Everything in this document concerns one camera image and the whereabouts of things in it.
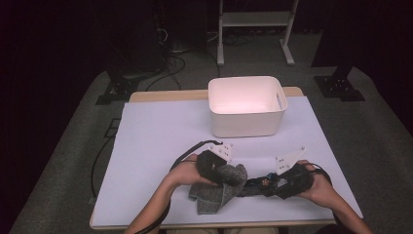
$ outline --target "fingers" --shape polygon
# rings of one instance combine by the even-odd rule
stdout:
[[[188,157],[186,157],[183,161],[197,161],[198,155],[197,154],[191,154]]]
[[[297,163],[301,164],[301,165],[305,165],[306,169],[308,169],[310,171],[315,169],[315,167],[308,160],[305,160],[305,159],[304,160],[298,160]]]

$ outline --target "person's left hand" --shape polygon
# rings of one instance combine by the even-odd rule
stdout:
[[[197,170],[198,155],[192,154],[181,163],[178,164],[172,171],[167,174],[167,178],[171,179],[177,186],[191,185],[197,182],[202,182],[210,185],[217,185],[216,183],[202,177]]]

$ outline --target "white shelf frame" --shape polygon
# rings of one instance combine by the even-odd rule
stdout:
[[[294,65],[294,59],[288,48],[289,36],[294,23],[298,0],[294,0],[289,12],[247,12],[247,13],[224,13],[223,0],[219,2],[219,26],[218,26],[218,46],[217,63],[224,65],[224,47],[222,34],[224,27],[236,26],[286,26],[283,39],[280,40],[282,51],[288,65]]]

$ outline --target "wooden table edge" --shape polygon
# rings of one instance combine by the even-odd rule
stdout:
[[[282,87],[282,90],[286,97],[302,97],[304,95],[298,87]],[[135,92],[131,94],[130,102],[189,99],[207,99],[207,90]]]
[[[302,226],[302,225],[328,225],[336,223],[334,219],[299,220],[299,221],[258,221],[258,222],[221,222],[221,223],[193,223],[193,224],[161,224],[161,229],[190,229],[190,228],[242,228],[266,226]],[[94,230],[119,230],[126,229],[126,225],[117,226],[91,226]]]

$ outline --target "black strap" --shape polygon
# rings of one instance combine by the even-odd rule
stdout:
[[[169,171],[172,171],[172,169],[174,169],[176,166],[178,166],[182,160],[184,160],[185,158],[187,158],[189,156],[190,153],[194,152],[195,150],[201,148],[202,146],[204,146],[207,143],[214,143],[216,145],[218,144],[222,144],[222,142],[218,142],[216,140],[206,140],[206,141],[201,141],[198,144],[194,145],[193,147],[191,147],[190,149],[188,149],[185,153],[183,153],[181,156],[179,156],[175,162],[173,163],[172,167],[170,167]],[[156,219],[152,224],[150,224],[149,226],[135,232],[135,234],[145,234],[148,233],[150,231],[152,231],[153,229],[155,229],[157,226],[159,226],[162,221],[164,221],[164,219],[167,217],[168,213],[169,213],[169,209],[170,209],[170,201],[167,205],[167,207],[165,208],[164,212],[161,214],[160,217],[158,217],[158,219]]]
[[[315,168],[309,171],[306,169],[306,165],[312,165]],[[321,174],[331,183],[330,176],[319,165],[313,163],[295,164],[290,170],[281,175],[268,173],[266,176],[250,178],[237,197],[256,195],[271,197],[277,195],[282,199],[286,199],[310,189],[314,181],[311,174]],[[279,185],[279,181],[282,179],[285,179],[286,183]]]

